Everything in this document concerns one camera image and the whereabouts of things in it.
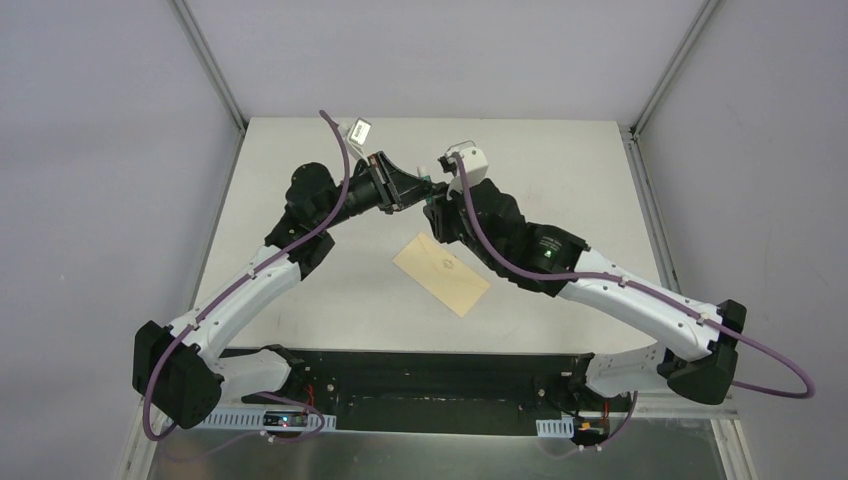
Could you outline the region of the green white glue stick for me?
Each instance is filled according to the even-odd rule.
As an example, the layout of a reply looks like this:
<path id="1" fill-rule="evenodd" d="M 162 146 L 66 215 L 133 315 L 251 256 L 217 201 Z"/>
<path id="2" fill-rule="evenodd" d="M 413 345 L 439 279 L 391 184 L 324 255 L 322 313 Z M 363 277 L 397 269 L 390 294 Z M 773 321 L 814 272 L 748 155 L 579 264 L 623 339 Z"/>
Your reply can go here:
<path id="1" fill-rule="evenodd" d="M 416 167 L 416 173 L 419 179 L 424 183 L 424 187 L 426 188 L 426 197 L 425 202 L 430 204 L 433 201 L 434 194 L 436 193 L 437 186 L 433 182 L 430 172 L 428 168 L 424 165 L 419 165 Z"/>

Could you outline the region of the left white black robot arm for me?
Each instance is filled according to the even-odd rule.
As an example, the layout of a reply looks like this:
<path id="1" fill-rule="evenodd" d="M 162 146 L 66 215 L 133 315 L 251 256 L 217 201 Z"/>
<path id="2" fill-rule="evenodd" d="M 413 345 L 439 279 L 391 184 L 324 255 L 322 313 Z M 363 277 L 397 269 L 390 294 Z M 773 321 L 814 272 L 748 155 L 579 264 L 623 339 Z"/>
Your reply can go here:
<path id="1" fill-rule="evenodd" d="M 399 169 L 381 152 L 348 172 L 347 181 L 336 183 L 321 163 L 299 166 L 283 216 L 229 285 L 169 324 L 149 321 L 137 331 L 132 385 L 146 408 L 190 429 L 221 403 L 268 392 L 288 405 L 303 396 L 304 363 L 283 347 L 235 357 L 224 351 L 266 306 L 323 262 L 335 245 L 329 228 L 371 209 L 405 210 L 447 188 Z"/>

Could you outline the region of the cream paper envelope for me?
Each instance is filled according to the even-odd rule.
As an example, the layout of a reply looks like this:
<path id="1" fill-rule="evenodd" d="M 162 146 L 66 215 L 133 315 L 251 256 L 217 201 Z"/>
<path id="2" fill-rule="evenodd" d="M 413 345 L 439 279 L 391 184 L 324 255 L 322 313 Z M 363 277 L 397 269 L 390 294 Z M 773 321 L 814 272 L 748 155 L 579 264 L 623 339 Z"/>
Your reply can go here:
<path id="1" fill-rule="evenodd" d="M 460 318 L 490 288 L 480 274 L 424 233 L 411 240 L 393 263 Z"/>

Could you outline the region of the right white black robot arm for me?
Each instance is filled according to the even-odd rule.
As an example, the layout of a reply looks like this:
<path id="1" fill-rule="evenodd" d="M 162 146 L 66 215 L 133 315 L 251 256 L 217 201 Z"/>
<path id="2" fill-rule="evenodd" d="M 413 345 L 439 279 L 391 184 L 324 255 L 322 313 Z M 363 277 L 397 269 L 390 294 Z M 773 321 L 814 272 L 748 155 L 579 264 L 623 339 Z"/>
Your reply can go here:
<path id="1" fill-rule="evenodd" d="M 424 207 L 433 236 L 459 242 L 497 276 L 517 287 L 601 311 L 652 338 L 618 354 L 585 354 L 567 386 L 583 410 L 632 391 L 669 388 L 705 405 L 722 403 L 734 380 L 746 308 L 688 299 L 613 264 L 585 240 L 553 225 L 529 222 L 514 197 L 486 179 L 472 187 L 474 207 L 445 183 Z"/>

